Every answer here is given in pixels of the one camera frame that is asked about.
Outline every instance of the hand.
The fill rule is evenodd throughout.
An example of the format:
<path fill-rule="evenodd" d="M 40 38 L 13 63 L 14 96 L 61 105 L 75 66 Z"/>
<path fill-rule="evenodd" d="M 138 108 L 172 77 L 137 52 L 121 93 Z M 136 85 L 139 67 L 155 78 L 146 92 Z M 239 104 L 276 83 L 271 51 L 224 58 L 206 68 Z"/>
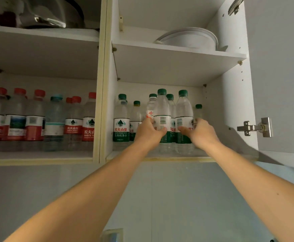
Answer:
<path fill-rule="evenodd" d="M 167 128 L 157 131 L 154 129 L 151 118 L 146 118 L 137 129 L 135 136 L 135 143 L 139 143 L 140 146 L 145 147 L 147 151 L 156 148 L 161 141 L 161 138 L 167 133 Z"/>
<path fill-rule="evenodd" d="M 195 130 L 189 130 L 184 126 L 179 126 L 178 130 L 183 135 L 189 137 L 196 147 L 204 151 L 208 151 L 211 146 L 220 143 L 213 126 L 201 118 L 197 119 Z"/>

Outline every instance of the cabinet door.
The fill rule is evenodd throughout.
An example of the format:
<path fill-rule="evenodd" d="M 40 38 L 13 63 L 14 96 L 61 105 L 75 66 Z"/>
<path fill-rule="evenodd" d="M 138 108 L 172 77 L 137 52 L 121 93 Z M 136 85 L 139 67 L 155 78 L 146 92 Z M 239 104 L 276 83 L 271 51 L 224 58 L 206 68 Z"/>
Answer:
<path fill-rule="evenodd" d="M 244 2 L 256 123 L 272 120 L 260 158 L 294 167 L 294 0 Z"/>

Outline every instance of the red bottle cap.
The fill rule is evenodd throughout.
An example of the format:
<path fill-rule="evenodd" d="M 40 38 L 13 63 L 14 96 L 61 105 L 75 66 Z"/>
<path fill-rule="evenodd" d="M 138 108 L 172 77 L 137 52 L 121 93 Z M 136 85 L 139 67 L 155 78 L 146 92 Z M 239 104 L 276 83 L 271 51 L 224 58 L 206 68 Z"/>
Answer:
<path fill-rule="evenodd" d="M 66 98 L 66 102 L 67 102 L 68 104 L 71 104 L 71 103 L 72 103 L 72 98 Z"/>
<path fill-rule="evenodd" d="M 7 89 L 0 87 L 0 95 L 6 95 Z"/>
<path fill-rule="evenodd" d="M 45 91 L 44 90 L 40 90 L 40 89 L 36 89 L 34 91 L 34 95 L 37 96 L 37 97 L 45 97 Z"/>
<path fill-rule="evenodd" d="M 25 95 L 26 94 L 26 90 L 25 89 L 22 89 L 22 88 L 15 88 L 14 89 L 14 94 Z"/>
<path fill-rule="evenodd" d="M 96 99 L 97 98 L 97 93 L 93 93 L 93 92 L 88 93 L 88 98 Z"/>
<path fill-rule="evenodd" d="M 79 96 L 73 96 L 72 97 L 72 103 L 80 103 L 81 102 L 81 97 Z"/>

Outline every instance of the barcode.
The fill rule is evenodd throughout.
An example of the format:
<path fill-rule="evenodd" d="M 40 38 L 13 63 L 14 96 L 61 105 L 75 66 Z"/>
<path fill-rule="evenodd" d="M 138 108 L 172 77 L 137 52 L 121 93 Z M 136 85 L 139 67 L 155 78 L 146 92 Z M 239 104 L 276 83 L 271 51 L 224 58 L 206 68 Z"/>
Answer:
<path fill-rule="evenodd" d="M 30 124 L 36 124 L 36 122 L 37 122 L 37 117 L 29 117 L 29 123 Z"/>
<path fill-rule="evenodd" d="M 161 125 L 166 125 L 166 117 L 161 116 Z"/>
<path fill-rule="evenodd" d="M 183 119 L 182 118 L 178 118 L 177 119 L 177 126 L 182 126 L 183 125 Z"/>

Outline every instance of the forearm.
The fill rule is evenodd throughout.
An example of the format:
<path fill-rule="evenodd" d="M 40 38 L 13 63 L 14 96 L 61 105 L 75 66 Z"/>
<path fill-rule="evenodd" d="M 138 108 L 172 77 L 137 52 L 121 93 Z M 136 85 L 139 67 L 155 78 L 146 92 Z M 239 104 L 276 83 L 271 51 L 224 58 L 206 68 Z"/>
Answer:
<path fill-rule="evenodd" d="M 222 144 L 207 153 L 280 241 L 294 241 L 294 184 L 251 163 Z"/>
<path fill-rule="evenodd" d="M 97 241 L 147 153 L 134 143 L 33 216 L 6 242 Z"/>

